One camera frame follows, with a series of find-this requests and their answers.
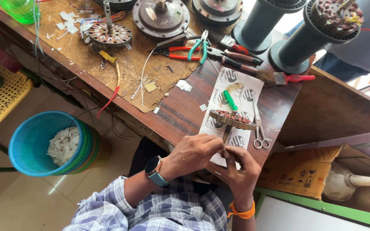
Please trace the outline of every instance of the person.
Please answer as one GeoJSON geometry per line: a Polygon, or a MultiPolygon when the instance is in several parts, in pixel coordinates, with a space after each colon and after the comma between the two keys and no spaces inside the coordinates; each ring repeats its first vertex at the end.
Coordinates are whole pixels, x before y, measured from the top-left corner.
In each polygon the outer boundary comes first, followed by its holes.
{"type": "MultiPolygon", "coordinates": [[[[143,141],[134,160],[143,159],[138,153],[153,154],[156,150],[143,141]]],[[[235,155],[226,158],[234,197],[231,208],[237,214],[233,215],[232,230],[256,230],[253,191],[261,168],[247,150],[225,147],[221,138],[208,134],[183,137],[170,155],[153,157],[145,168],[134,167],[141,169],[137,174],[120,176],[101,192],[94,192],[78,203],[71,224],[63,230],[226,231],[227,216],[220,199],[212,190],[196,193],[197,188],[187,176],[206,168],[211,157],[222,149],[235,155]],[[240,170],[235,159],[243,166],[240,170]]]]}
{"type": "MultiPolygon", "coordinates": [[[[363,11],[363,29],[370,29],[370,0],[357,0],[363,11]]],[[[303,20],[289,32],[291,36],[303,23],[303,20]]],[[[349,82],[370,73],[370,30],[361,30],[359,35],[346,44],[328,44],[326,54],[313,65],[323,71],[349,82]]]]}

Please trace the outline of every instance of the smartwatch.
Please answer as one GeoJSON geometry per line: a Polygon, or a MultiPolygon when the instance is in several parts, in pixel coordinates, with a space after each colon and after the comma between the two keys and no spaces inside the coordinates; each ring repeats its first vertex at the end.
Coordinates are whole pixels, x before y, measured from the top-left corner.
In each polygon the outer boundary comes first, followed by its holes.
{"type": "Polygon", "coordinates": [[[161,156],[152,157],[151,160],[145,166],[145,173],[148,177],[155,183],[157,186],[162,187],[169,184],[169,181],[166,181],[159,175],[159,169],[162,164],[161,156]]]}

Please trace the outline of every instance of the plaid shirt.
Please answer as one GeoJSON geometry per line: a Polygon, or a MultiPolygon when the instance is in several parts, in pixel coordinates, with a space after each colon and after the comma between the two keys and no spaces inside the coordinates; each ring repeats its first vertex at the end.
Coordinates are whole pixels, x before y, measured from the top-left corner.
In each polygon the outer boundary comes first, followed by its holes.
{"type": "Polygon", "coordinates": [[[160,187],[132,208],[124,197],[120,176],[102,192],[78,203],[71,224],[63,231],[226,231],[227,217],[219,198],[209,191],[194,193],[187,177],[160,187]]]}

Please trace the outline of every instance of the watch face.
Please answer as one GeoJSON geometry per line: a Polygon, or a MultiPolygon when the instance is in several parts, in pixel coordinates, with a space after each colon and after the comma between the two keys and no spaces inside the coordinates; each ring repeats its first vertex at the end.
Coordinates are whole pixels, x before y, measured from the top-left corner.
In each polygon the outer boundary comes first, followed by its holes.
{"type": "Polygon", "coordinates": [[[157,166],[159,164],[159,161],[160,161],[160,159],[159,159],[158,156],[152,157],[152,159],[149,160],[148,163],[145,166],[145,172],[146,173],[151,173],[152,171],[154,171],[157,168],[157,166]]]}

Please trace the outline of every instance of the red-handled pliers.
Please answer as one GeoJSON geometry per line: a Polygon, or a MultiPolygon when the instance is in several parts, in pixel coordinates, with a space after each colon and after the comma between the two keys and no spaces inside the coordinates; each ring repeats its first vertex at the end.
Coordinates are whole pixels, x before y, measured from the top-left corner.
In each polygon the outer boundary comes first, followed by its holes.
{"type": "MultiPolygon", "coordinates": [[[[154,54],[154,55],[160,54],[160,55],[165,55],[165,56],[168,56],[168,57],[174,58],[174,59],[187,60],[188,56],[174,55],[174,54],[169,53],[169,51],[190,50],[191,48],[192,47],[190,47],[190,46],[172,46],[172,47],[168,47],[168,48],[164,48],[164,49],[154,50],[154,52],[152,54],[154,54]]],[[[198,60],[199,61],[200,59],[201,59],[201,57],[191,57],[191,60],[198,60]]]]}

